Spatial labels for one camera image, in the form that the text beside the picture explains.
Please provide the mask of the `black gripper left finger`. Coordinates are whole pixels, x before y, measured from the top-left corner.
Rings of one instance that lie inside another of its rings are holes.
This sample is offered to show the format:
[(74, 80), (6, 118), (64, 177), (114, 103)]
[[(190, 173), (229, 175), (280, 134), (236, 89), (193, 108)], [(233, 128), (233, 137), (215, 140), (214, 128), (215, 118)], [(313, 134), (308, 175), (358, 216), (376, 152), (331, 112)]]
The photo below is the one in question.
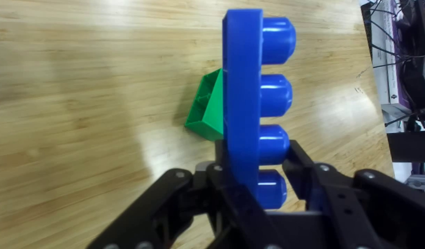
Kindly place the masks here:
[(169, 249), (198, 215), (215, 234), (209, 249), (276, 246), (268, 215), (232, 175), (225, 143), (215, 150), (216, 161), (194, 173), (165, 172), (88, 249)]

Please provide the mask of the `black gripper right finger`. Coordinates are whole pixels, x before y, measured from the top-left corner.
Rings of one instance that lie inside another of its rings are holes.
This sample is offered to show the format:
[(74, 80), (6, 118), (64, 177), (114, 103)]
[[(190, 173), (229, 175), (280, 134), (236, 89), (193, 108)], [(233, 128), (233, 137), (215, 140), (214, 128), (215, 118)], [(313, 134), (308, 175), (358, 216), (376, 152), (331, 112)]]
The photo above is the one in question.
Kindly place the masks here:
[(283, 170), (305, 202), (281, 224), (298, 249), (425, 249), (425, 193), (373, 169), (347, 176), (298, 141)]

